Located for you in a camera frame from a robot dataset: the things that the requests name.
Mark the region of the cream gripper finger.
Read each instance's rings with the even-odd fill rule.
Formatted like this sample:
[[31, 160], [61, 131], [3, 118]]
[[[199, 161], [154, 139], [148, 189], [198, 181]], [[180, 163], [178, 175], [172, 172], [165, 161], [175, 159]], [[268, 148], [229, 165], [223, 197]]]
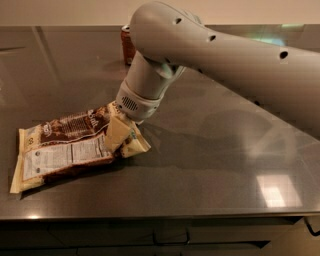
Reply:
[[131, 127], [127, 121], [117, 116], [112, 116], [106, 131], [105, 144], [111, 152], [115, 152], [127, 139]]

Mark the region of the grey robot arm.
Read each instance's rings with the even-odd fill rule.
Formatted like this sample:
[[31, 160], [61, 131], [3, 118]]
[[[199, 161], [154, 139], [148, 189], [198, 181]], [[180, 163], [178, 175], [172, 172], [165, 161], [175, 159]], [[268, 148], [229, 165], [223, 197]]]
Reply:
[[162, 2], [140, 6], [129, 28], [136, 53], [115, 103], [131, 120], [152, 116], [191, 68], [319, 138], [319, 53], [217, 32]]

